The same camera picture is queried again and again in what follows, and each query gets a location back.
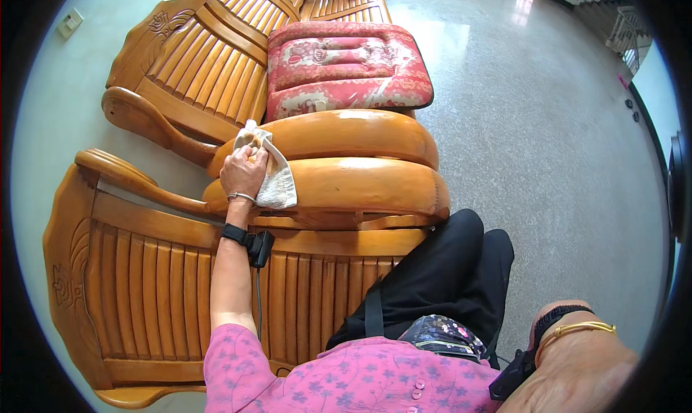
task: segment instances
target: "black pants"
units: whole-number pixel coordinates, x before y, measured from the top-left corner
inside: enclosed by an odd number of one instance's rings
[[[473,210],[454,213],[379,284],[385,337],[397,339],[419,317],[440,314],[469,328],[494,356],[513,261],[504,230],[483,234]],[[346,317],[327,349],[360,338],[365,338],[365,302]]]

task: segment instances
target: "pink floral shirt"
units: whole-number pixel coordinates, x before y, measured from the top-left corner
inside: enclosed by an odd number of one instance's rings
[[[437,356],[384,337],[344,342],[285,378],[269,369],[257,337],[237,324],[212,334],[204,357],[205,411],[494,412],[487,361]]]

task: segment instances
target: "red floral cushion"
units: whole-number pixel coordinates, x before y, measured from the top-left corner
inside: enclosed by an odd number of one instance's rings
[[[266,120],[345,108],[421,108],[433,85],[413,37],[392,24],[305,21],[269,35]]]

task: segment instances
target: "woman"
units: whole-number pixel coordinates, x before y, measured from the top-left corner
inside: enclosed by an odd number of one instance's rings
[[[252,163],[250,153],[246,146],[226,158],[221,170],[226,193],[257,195],[268,155],[261,149]],[[244,196],[231,198],[226,222],[246,230],[252,206]],[[222,238],[212,275],[212,337],[204,359],[206,411],[496,411],[500,403],[490,399],[488,386],[500,372],[488,359],[496,365],[513,260],[506,232],[484,234],[476,213],[457,212],[371,288],[329,340],[327,351],[277,378],[257,339],[247,251]],[[582,301],[566,303],[588,307]],[[546,305],[534,324],[566,303]],[[570,312],[542,339],[561,324],[584,321],[600,320],[588,311]],[[373,331],[384,337],[366,338]],[[600,408],[635,362],[631,351],[603,331],[570,333],[539,353],[537,371],[501,411]]]

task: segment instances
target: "black wrist strap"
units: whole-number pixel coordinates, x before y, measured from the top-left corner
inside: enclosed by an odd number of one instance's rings
[[[536,370],[536,349],[541,343],[541,338],[550,326],[557,323],[566,314],[576,311],[589,311],[582,305],[560,305],[543,315],[533,328],[533,346],[528,351],[517,350],[514,360],[507,365],[493,383],[490,383],[490,398],[492,400],[505,401],[512,395],[522,383],[526,381]]]
[[[221,237],[243,245],[248,250],[250,266],[258,269],[264,267],[271,253],[271,247],[274,245],[274,236],[270,232],[263,231],[257,235],[252,235],[247,230],[232,224],[223,226]]]

